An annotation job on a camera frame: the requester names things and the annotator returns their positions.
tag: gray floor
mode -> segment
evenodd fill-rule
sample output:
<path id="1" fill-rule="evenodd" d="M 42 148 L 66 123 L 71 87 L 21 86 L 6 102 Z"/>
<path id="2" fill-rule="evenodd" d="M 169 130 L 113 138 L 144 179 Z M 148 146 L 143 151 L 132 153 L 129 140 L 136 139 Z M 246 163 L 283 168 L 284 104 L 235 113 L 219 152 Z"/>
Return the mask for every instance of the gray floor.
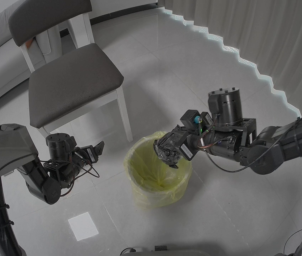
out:
<path id="1" fill-rule="evenodd" d="M 244 117 L 257 119 L 257 130 L 296 119 L 282 96 L 271 93 L 255 68 L 239 62 L 218 38 L 181 18 L 154 9 L 92 26 L 96 43 L 124 75 L 123 89 L 134 141 L 128 143 L 117 102 L 111 102 L 65 126 L 78 145 L 105 141 L 96 169 L 100 178 L 76 181 L 66 198 L 47 205 L 29 194 L 19 173 L 3 177 L 5 198 L 19 244 L 29 256 L 119 255 L 125 247 L 152 250 L 201 249 L 211 256 L 274 255 L 302 228 L 302 158 L 261 176 L 251 170 L 229 174 L 203 154 L 178 202 L 144 211 L 134 205 L 123 158 L 141 137 L 171 130 L 187 109 L 207 111 L 208 92 L 238 87 Z M 74 48 L 70 37 L 63 50 Z M 29 126 L 28 82 L 0 99 L 0 124 L 26 125 L 40 152 L 49 158 L 44 138 Z M 225 168 L 239 166 L 215 157 Z M 98 234 L 77 241 L 68 219 L 89 212 Z M 287 243 L 292 253 L 301 241 Z"/>

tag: baseboard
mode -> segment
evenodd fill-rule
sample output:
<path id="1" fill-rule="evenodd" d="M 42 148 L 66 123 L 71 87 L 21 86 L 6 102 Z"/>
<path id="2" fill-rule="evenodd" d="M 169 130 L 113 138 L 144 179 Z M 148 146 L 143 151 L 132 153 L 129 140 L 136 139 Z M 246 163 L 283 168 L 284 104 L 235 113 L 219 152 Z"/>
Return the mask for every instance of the baseboard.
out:
<path id="1" fill-rule="evenodd" d="M 94 18 L 90 19 L 91 26 L 96 24 L 96 23 L 101 23 L 101 22 L 104 22 L 104 21 L 107 21 L 107 20 L 110 20 L 110 19 L 113 19 L 113 18 L 123 16 L 123 15 L 128 15 L 128 14 L 139 12 L 139 11 L 146 11 L 146 10 L 150 10 L 150 9 L 155 9 L 157 7 L 158 7 L 158 3 L 151 3 L 151 4 L 141 5 L 141 6 L 134 6 L 134 7 L 130 7 L 128 9 L 124 9 L 124 10 L 121 10 L 121 11 L 115 11 L 115 12 L 112 12 L 112 13 L 108 13 L 108 14 L 105 14 L 105 15 L 94 17 Z M 68 34 L 69 34 L 69 31 L 68 31 L 67 28 L 60 31 L 61 38 L 68 35 Z"/>

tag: white sofa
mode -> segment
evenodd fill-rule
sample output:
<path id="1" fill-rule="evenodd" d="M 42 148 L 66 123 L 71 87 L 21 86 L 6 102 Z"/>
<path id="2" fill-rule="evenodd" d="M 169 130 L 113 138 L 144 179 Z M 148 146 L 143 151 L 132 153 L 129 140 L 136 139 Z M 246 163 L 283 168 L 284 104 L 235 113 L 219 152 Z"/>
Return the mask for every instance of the white sofa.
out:
<path id="1" fill-rule="evenodd" d="M 28 49 L 35 69 L 62 55 L 58 26 L 36 36 Z M 30 76 L 21 48 L 13 39 L 0 46 L 0 97 Z"/>

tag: plastic bag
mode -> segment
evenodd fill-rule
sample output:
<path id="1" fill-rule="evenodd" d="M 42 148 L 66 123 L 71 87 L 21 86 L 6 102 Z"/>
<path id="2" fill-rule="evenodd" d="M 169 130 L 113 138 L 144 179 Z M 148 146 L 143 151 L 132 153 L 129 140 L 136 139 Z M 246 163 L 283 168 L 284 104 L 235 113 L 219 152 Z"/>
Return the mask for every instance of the plastic bag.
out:
<path id="1" fill-rule="evenodd" d="M 142 208 L 172 204 L 185 193 L 192 172 L 192 164 L 184 158 L 178 169 L 163 163 L 153 150 L 153 142 L 166 132 L 155 132 L 141 138 L 127 153 L 124 168 L 131 181 L 134 200 Z"/>

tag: chair backrest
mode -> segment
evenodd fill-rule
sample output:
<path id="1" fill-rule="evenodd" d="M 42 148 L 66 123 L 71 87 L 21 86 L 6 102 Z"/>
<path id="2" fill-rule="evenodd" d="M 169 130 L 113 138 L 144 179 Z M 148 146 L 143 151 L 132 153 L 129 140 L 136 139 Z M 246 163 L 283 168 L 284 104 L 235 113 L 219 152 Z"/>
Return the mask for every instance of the chair backrest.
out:
<path id="1" fill-rule="evenodd" d="M 26 0 L 9 19 L 16 45 L 21 46 L 45 30 L 92 11 L 90 0 Z"/>

